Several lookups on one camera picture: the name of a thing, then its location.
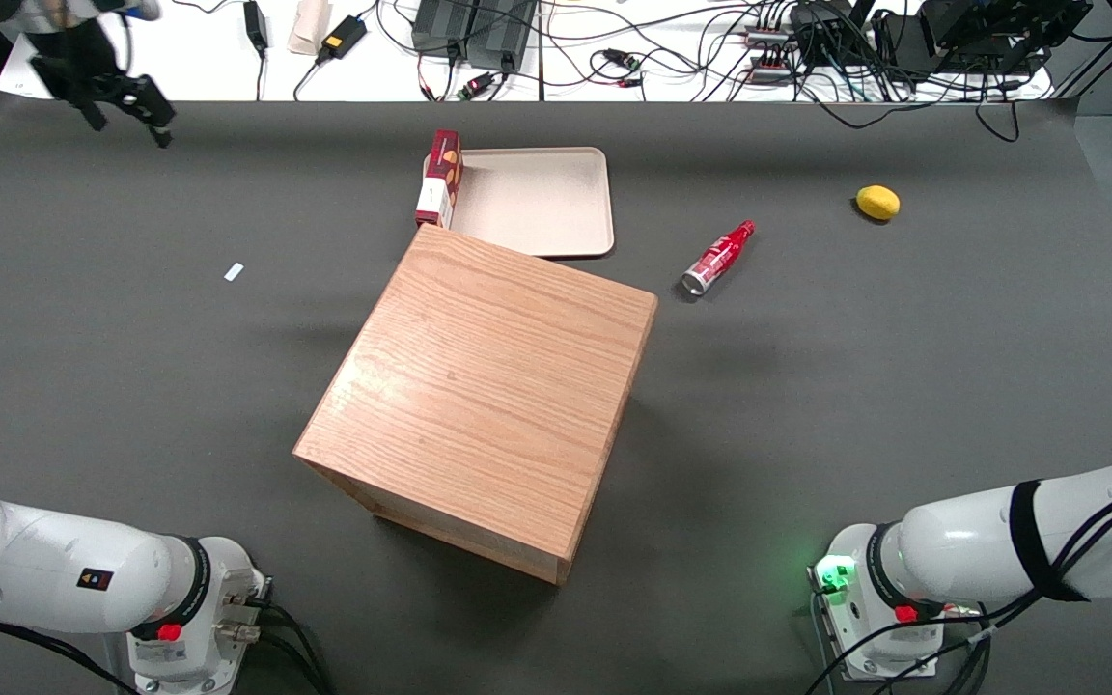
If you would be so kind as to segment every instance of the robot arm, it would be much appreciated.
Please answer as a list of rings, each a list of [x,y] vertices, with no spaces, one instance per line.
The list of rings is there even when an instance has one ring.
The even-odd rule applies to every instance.
[[[1011,603],[1033,588],[1012,538],[1015,486],[914,508],[880,543],[882,567],[904,596],[936,604]],[[1053,563],[1084,519],[1112,502],[1112,466],[1046,479],[1033,518]],[[1085,598],[1112,597],[1112,532],[1063,583]]]
[[[127,633],[138,687],[224,694],[254,642],[269,580],[226,538],[0,502],[0,622],[58,633]]]
[[[150,21],[160,17],[157,0],[0,0],[0,27],[28,37],[37,48],[32,68],[46,89],[79,110],[93,130],[106,127],[97,107],[105,101],[145,123],[153,141],[166,147],[172,139],[172,106],[149,76],[120,70],[97,21],[110,11]]]
[[[1086,519],[1109,505],[1112,466],[965,494],[915,507],[900,523],[843,529],[808,575],[840,638],[847,677],[877,681],[914,668],[917,677],[934,676],[935,661],[925,662],[940,649],[943,625],[927,620],[955,604],[1011,604],[1034,589],[1062,602],[1112,597],[1112,528],[1066,570],[1054,568]]]
[[[193,579],[173,537],[0,502],[0,622],[127,633],[173,610]]]

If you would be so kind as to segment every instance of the wood grain surface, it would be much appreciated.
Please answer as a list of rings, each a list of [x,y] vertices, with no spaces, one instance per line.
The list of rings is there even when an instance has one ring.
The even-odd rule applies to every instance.
[[[424,225],[295,455],[374,514],[562,582],[656,304]]]

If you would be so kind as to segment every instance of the white table surface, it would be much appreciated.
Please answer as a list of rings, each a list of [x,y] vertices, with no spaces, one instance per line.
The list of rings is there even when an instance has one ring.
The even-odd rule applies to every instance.
[[[346,14],[355,14],[367,9],[370,0],[334,0],[328,23],[330,27],[340,22]],[[153,77],[171,101],[250,101],[256,98],[256,75],[259,70],[259,58],[244,32],[244,13],[241,0],[229,0],[220,10],[211,14],[195,8],[160,0],[162,18],[153,22],[130,19],[133,37],[133,57],[131,75],[147,73]],[[216,0],[202,0],[205,8],[212,8]],[[268,64],[265,76],[265,100],[286,101],[291,99],[296,83],[311,67],[312,58],[290,53],[286,49],[292,22],[295,22],[296,0],[259,0],[265,12],[269,42]],[[904,11],[907,0],[878,0],[874,11],[891,9]],[[383,2],[366,17],[368,33],[363,37],[351,52],[340,61],[330,61],[317,71],[300,92],[304,101],[423,101],[416,78],[418,58],[407,53],[390,42],[383,31],[388,30],[397,40],[410,46],[410,26],[406,18],[414,19],[419,0],[397,0],[397,10],[393,3]],[[919,4],[911,1],[913,11]],[[566,58],[553,48],[553,40],[544,39],[544,71],[548,83],[569,83],[582,75],[589,75],[588,61],[593,52],[604,48],[617,48],[623,51],[647,52],[654,43],[647,42],[637,32],[629,30],[618,18],[592,10],[590,8],[609,9],[631,19],[634,23],[643,23],[649,19],[672,17],[672,14],[692,10],[705,10],[688,18],[645,28],[644,32],[652,40],[675,49],[689,58],[697,59],[698,37],[703,27],[716,13],[735,9],[734,12],[716,19],[711,31],[706,32],[706,44],[702,51],[701,61],[711,53],[711,39],[723,34],[732,26],[738,12],[746,9],[746,3],[711,0],[557,0],[555,3],[543,3],[543,20],[546,31],[557,37],[555,43],[568,52]],[[102,14],[101,24],[106,34],[119,49],[120,66],[125,53],[123,28],[113,14]],[[573,37],[604,33],[622,30],[613,36],[593,40],[569,40]],[[538,75],[538,36],[530,32],[530,48],[526,51],[522,73],[535,77]],[[742,57],[746,53],[741,37],[728,37],[727,46],[712,62],[712,70],[727,75],[741,70],[746,64]],[[26,97],[48,98],[43,85],[28,66],[28,58],[33,49],[23,37],[19,37],[11,51],[8,62],[0,76],[0,91],[21,93]],[[659,53],[668,66],[684,68],[675,57]],[[434,91],[444,88],[449,68],[443,58],[425,58],[424,76]],[[702,76],[679,76],[667,70],[657,62],[646,62],[643,67],[646,80],[646,99],[652,101],[688,101],[697,96],[703,83]],[[451,79],[451,92],[484,70],[473,68],[468,62],[457,66]],[[816,95],[822,101],[851,101],[844,79],[830,68],[816,71],[827,77],[813,77],[804,82],[806,92],[800,100],[810,101],[808,92]],[[954,73],[940,76],[957,83],[980,85],[980,77],[965,77]],[[719,82],[718,77],[711,76],[708,85]],[[880,99],[878,87],[870,80],[853,80],[856,88],[873,100]],[[713,101],[722,101],[728,96],[732,83],[723,85],[712,97]],[[1037,99],[1051,91],[1050,75],[1041,70],[1031,83],[1007,92],[1012,99]],[[735,98],[736,101],[791,101],[794,98],[791,85],[775,87],[746,87]],[[945,87],[923,85],[919,88],[914,100],[936,100],[946,93]],[[970,91],[972,98],[979,98],[979,92]],[[962,97],[962,91],[950,91],[949,97]],[[534,101],[538,98],[538,82],[535,79],[514,77],[506,83],[497,100]],[[575,87],[548,87],[546,98],[550,101],[641,101],[641,89],[624,89],[615,85],[576,85]]]

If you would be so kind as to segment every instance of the dark gray table mat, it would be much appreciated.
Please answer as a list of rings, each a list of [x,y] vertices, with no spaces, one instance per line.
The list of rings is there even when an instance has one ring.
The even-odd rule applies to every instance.
[[[843,525],[1112,464],[1112,225],[1065,105],[1021,106],[1016,145],[970,107],[860,132],[815,106],[179,110],[158,150],[0,93],[0,498],[234,537],[346,694],[800,694],[803,565]],[[414,232],[434,128],[604,150],[617,247],[570,265],[662,299],[563,589],[289,454]],[[848,206],[870,183],[891,225]],[[744,217],[741,264],[676,299]],[[248,662],[240,692],[307,692]],[[105,691],[0,637],[0,692]],[[1016,620],[984,692],[1112,692],[1112,602]]]

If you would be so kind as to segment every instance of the yellow lemon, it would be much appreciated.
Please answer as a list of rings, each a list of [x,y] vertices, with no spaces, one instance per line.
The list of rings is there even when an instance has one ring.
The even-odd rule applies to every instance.
[[[900,197],[885,186],[865,186],[856,193],[856,207],[874,220],[886,221],[900,215]]]

